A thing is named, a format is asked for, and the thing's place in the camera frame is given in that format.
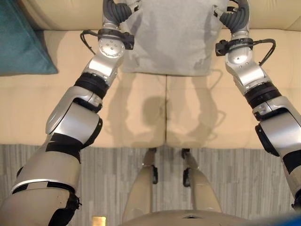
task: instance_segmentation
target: floor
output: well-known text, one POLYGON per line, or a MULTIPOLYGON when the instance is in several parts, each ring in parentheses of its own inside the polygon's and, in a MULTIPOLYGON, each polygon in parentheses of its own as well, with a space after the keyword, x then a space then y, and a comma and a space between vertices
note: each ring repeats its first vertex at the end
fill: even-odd
MULTIPOLYGON (((0 145, 0 204, 16 172, 38 147, 0 145)), ((91 225, 92 216, 106 216, 108 226, 121 216, 146 149, 92 148, 81 152, 82 172, 77 195, 83 204, 70 226, 91 225)), ((154 211, 191 209, 190 189, 182 185, 181 150, 162 146, 156 153, 159 182, 154 185, 154 211)), ((280 159, 264 150, 192 149, 201 171, 212 183, 222 211, 247 219, 292 211, 293 197, 280 159)))

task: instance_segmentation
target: couch backrest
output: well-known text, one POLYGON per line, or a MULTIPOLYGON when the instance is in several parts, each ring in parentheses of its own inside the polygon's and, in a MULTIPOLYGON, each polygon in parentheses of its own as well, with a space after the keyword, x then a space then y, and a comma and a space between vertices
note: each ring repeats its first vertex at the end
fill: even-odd
MULTIPOLYGON (((35 30, 98 30, 102 23, 102 0, 18 2, 35 30)), ((249 0, 249 3, 251 28, 301 31, 301 0, 249 0)))

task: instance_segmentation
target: teal pillow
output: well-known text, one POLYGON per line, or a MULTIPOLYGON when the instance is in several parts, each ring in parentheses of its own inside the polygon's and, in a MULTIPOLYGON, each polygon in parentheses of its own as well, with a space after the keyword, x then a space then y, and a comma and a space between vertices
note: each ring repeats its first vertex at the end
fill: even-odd
POLYGON ((0 0, 0 75, 54 74, 42 47, 15 0, 0 0))

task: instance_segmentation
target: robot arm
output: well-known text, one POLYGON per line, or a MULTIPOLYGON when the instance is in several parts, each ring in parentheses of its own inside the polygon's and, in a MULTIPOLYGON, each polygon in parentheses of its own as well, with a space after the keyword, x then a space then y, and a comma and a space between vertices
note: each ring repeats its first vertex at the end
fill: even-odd
POLYGON ((119 24, 140 7, 103 1, 103 25, 98 50, 70 87, 47 125, 42 147, 17 173, 10 196, 0 208, 2 226, 64 226, 79 208, 80 150, 98 136, 102 120, 97 112, 113 83, 126 49, 134 37, 121 33, 119 24))
POLYGON ((252 107, 259 124, 256 133, 264 149, 280 156, 286 180, 295 197, 292 205, 301 207, 301 115, 273 85, 261 65, 274 51, 274 40, 253 42, 249 38, 249 5, 247 0, 232 0, 238 8, 228 7, 223 12, 214 6, 214 15, 231 31, 231 41, 216 44, 217 56, 225 56, 227 71, 252 107), (253 61, 253 45, 272 42, 273 48, 258 64, 253 61))

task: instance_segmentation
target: black cable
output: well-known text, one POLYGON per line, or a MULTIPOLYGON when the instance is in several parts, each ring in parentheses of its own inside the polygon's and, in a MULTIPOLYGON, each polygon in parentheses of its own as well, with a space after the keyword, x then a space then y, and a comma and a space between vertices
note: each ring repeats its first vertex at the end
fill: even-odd
MULTIPOLYGON (((86 41, 86 38, 85 38, 85 35, 86 34, 90 34, 90 35, 93 35, 95 37, 98 37, 98 39, 100 38, 108 38, 108 36, 106 35, 102 35, 102 34, 97 34, 91 30, 83 30, 83 32, 79 35, 80 36, 80 39, 82 40, 82 42, 87 46, 87 48, 95 55, 95 52, 92 50, 92 47, 88 45, 87 41, 86 41)), ((109 36, 110 39, 113 39, 113 40, 121 40, 119 37, 113 37, 113 36, 109 36)))
POLYGON ((88 45, 86 39, 85 39, 85 31, 83 31, 79 36, 80 36, 80 39, 82 40, 82 42, 87 46, 87 48, 95 55, 95 52, 92 50, 92 47, 88 45))
POLYGON ((253 46, 261 44, 261 43, 272 43, 273 44, 272 47, 269 49, 268 53, 259 62, 259 66, 262 66, 268 60, 268 58, 272 55, 272 53, 274 52, 274 50, 276 48, 276 41, 274 39, 263 39, 263 40, 254 41, 253 44, 245 44, 245 45, 241 45, 241 46, 236 46, 232 49, 229 49, 228 52, 231 52, 238 48, 253 47, 253 46))

